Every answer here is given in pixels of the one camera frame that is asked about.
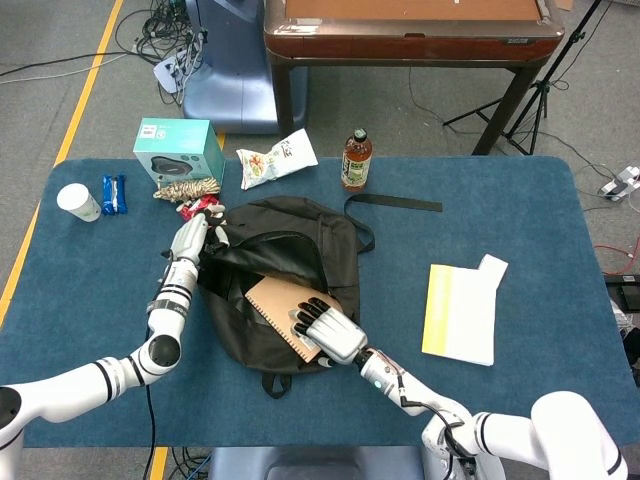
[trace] robotic arm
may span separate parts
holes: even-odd
[[[479,463],[496,456],[546,469],[551,480],[626,480],[620,450],[580,395],[545,395],[533,405],[530,419],[486,412],[471,416],[458,402],[437,394],[368,346],[365,332],[338,310],[317,298],[300,308],[297,333],[311,338],[335,362],[355,363],[362,377],[407,414],[435,414],[422,432],[422,442],[437,457],[455,459],[455,471],[464,478],[486,478]],[[448,478],[453,478],[451,471]]]
[[[207,227],[204,214],[198,214],[176,233],[171,263],[147,308],[149,338],[131,355],[102,358],[46,380],[0,386],[0,480],[16,478],[24,428],[34,418],[66,422],[175,368]]]

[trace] table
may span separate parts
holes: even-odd
[[[486,155],[563,35],[553,0],[266,0],[280,134],[293,131],[295,66],[507,68],[513,80],[473,151]]]
[[[127,215],[86,224],[57,207],[63,185],[83,182],[101,198],[102,175],[120,172],[127,175]],[[321,159],[244,192],[239,162],[229,161],[222,199],[234,206],[304,195],[341,209],[348,193],[339,178],[340,161]],[[369,182],[372,193],[444,207],[443,213],[350,207],[376,234],[375,250],[360,257],[361,319],[372,344],[472,412],[529,415],[541,395],[568,389],[593,404],[620,445],[640,441],[638,392],[564,162],[375,158]],[[142,343],[145,307],[165,265],[160,252],[182,223],[174,205],[151,198],[154,190],[134,160],[67,161],[53,170],[0,331],[0,385],[122,358]],[[429,265],[475,267],[485,253],[510,264],[497,295],[495,365],[421,353]],[[182,344],[178,367],[151,387],[160,445],[418,445],[428,420],[405,415],[354,367],[297,376],[291,392],[273,400],[258,372],[225,354],[199,295]],[[35,421],[25,441],[148,446],[144,390],[67,423]]]

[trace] brown notebook cover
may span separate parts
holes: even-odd
[[[294,333],[292,327],[296,322],[291,319],[289,312],[297,310],[299,303],[306,302],[311,297],[324,300],[342,311],[338,301],[326,293],[271,277],[264,277],[256,283],[245,293],[245,297],[307,363],[320,353],[320,347],[310,339],[303,339]]]

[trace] bottle cap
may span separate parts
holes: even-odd
[[[364,142],[367,139],[367,131],[364,128],[357,128],[355,132],[353,132],[353,138],[358,142]]]

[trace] backpack strap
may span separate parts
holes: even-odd
[[[373,234],[373,230],[368,225],[356,220],[347,213],[347,207],[351,202],[356,203],[369,203],[373,205],[385,205],[387,207],[397,208],[411,208],[414,210],[428,210],[431,212],[442,212],[442,203],[440,202],[427,202],[425,200],[418,200],[416,198],[394,197],[392,195],[378,195],[375,193],[357,193],[351,195],[344,202],[344,216],[347,217],[356,228],[365,232],[371,240],[365,244],[358,253],[369,252],[376,246],[376,237]]]
[[[280,377],[281,390],[274,390],[273,384],[276,381],[276,377]],[[265,392],[276,400],[284,397],[284,395],[291,390],[291,375],[278,375],[275,373],[263,373],[262,374],[262,388]]]

